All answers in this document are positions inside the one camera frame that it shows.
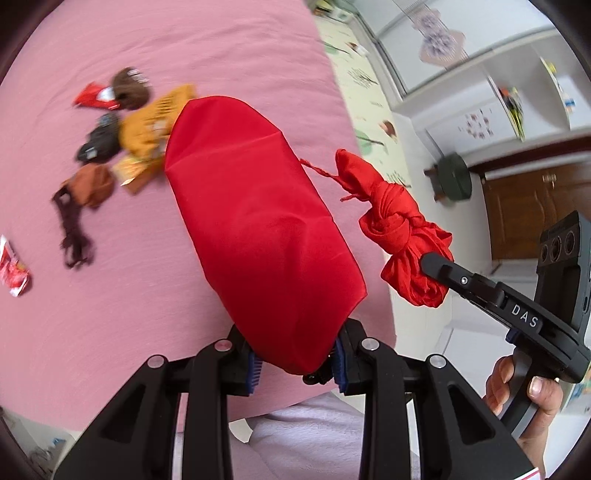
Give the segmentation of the right hand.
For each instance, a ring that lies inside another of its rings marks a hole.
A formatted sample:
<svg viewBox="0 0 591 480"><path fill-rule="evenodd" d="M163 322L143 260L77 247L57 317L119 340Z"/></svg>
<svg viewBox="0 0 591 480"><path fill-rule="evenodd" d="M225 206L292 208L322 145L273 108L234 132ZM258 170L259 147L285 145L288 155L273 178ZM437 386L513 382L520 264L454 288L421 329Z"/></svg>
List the right hand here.
<svg viewBox="0 0 591 480"><path fill-rule="evenodd" d="M513 378L514 370L513 357L501 357L487 379L483 400L494 414L500 414L509 400L509 382ZM527 429L519 437L518 443L533 466L539 469L541 478L545 479L544 453L549 427L560 412L563 391L556 380L535 376L530 381L527 394L538 410Z"/></svg>

